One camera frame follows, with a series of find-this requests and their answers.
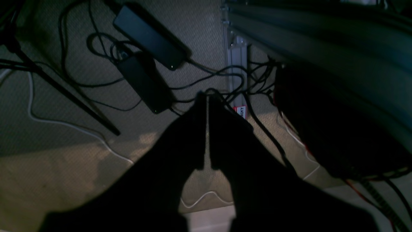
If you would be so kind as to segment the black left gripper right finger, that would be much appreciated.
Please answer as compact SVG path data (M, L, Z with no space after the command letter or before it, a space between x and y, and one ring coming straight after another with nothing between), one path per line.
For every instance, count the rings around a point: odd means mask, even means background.
M209 98L210 159L228 179L236 210L231 232L378 232L365 210L287 170L242 117Z

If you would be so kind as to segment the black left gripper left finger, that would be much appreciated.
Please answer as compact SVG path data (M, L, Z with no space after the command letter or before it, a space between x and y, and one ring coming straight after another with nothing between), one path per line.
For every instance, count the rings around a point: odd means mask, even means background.
M106 191L66 212L49 213L41 232L187 232L179 213L184 184L203 169L206 94Z

